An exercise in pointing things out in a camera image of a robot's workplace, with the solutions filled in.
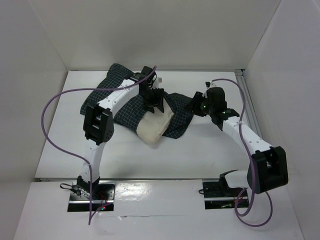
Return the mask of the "cream white pillow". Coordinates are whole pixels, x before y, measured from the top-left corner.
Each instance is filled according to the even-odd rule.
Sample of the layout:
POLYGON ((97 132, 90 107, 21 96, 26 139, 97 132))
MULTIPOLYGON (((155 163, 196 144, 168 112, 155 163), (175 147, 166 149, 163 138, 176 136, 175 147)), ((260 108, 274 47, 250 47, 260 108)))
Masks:
POLYGON ((166 101, 163 106, 164 112, 158 108, 155 108, 154 113, 147 111, 138 123, 136 133, 146 144, 156 144, 175 115, 166 101))

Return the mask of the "dark checkered pillowcase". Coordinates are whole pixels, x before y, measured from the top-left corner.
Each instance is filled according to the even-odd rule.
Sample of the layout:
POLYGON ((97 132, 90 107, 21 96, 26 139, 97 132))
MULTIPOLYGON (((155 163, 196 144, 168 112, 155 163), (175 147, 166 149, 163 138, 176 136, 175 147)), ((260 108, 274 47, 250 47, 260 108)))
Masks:
POLYGON ((85 99, 80 114, 93 113, 98 125, 102 112, 110 110, 114 123, 153 144, 161 136, 178 139, 185 133, 194 116, 185 109, 191 100, 159 88, 153 68, 145 66, 141 72, 133 72, 114 63, 106 78, 85 99))

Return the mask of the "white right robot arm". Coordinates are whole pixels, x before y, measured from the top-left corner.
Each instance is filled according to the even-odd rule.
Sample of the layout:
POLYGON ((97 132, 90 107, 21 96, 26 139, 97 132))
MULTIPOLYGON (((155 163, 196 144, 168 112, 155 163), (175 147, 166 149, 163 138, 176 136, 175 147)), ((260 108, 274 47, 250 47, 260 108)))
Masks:
POLYGON ((248 127, 239 113, 227 106, 223 88, 212 86, 204 93, 197 91, 186 110, 199 117, 210 116, 212 123, 248 155, 247 170, 220 174, 220 194, 230 196, 237 188, 250 188, 255 194, 261 194, 288 184, 285 150, 267 143, 248 127))

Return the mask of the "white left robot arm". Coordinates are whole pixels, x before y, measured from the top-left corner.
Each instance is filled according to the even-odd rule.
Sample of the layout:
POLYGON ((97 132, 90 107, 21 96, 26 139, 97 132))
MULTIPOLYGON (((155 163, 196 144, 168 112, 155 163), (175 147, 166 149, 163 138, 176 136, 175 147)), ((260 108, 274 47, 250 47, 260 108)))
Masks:
POLYGON ((83 123, 86 161, 76 183, 86 199, 92 200, 99 193, 102 154, 114 134, 114 116, 118 111, 139 95, 142 97, 143 108, 148 112, 165 112, 164 89, 158 88, 157 81, 156 69, 144 66, 141 72, 125 76, 120 86, 109 96, 87 105, 83 123))

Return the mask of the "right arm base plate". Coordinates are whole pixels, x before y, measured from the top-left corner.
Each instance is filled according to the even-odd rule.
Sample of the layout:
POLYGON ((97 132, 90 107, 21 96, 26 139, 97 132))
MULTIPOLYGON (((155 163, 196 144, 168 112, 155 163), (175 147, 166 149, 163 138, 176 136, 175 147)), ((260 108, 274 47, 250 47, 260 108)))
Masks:
POLYGON ((218 180, 203 181, 198 193, 204 197, 206 210, 233 209, 242 188, 224 187, 218 180))

